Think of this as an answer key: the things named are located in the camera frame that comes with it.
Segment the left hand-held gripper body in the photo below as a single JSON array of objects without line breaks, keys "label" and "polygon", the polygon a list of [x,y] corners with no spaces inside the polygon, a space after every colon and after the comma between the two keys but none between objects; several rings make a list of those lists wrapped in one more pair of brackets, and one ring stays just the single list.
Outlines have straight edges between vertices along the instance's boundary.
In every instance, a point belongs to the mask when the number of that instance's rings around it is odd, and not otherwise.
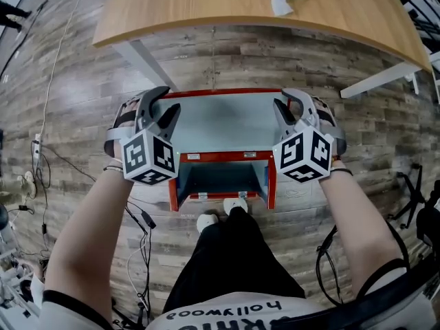
[{"label": "left hand-held gripper body", "polygon": [[153,115],[154,122],[142,130],[136,130],[135,124],[107,130],[104,151],[121,163],[126,180],[154,186],[177,177],[179,153],[171,141],[159,136],[161,116],[156,120]]}]

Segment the person's left hand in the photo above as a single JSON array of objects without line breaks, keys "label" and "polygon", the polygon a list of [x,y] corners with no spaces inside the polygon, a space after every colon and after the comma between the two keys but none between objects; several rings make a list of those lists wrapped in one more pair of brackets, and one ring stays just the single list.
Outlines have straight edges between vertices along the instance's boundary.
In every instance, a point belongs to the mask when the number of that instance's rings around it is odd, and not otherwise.
[{"label": "person's left hand", "polygon": [[116,116],[114,128],[132,127],[135,124],[135,115],[138,110],[139,99],[132,98],[125,102]]}]

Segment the person's right hand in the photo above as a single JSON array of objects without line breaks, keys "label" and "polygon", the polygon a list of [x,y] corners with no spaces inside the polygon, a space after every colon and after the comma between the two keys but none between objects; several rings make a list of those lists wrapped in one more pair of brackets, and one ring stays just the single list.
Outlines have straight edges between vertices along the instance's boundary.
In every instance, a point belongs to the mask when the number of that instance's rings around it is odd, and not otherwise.
[{"label": "person's right hand", "polygon": [[327,103],[323,102],[319,98],[314,98],[313,103],[315,105],[318,117],[320,119],[320,124],[322,126],[336,126],[336,121],[334,120],[333,114],[327,105]]}]

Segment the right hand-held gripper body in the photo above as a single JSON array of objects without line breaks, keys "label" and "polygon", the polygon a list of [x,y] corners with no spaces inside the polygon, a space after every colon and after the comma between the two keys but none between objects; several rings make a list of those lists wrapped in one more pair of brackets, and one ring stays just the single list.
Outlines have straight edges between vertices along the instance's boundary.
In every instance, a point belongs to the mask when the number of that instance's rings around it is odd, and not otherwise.
[{"label": "right hand-held gripper body", "polygon": [[332,159],[347,150],[346,135],[336,126],[322,126],[316,111],[316,124],[308,125],[300,116],[295,133],[272,147],[276,171],[298,183],[330,176]]}]

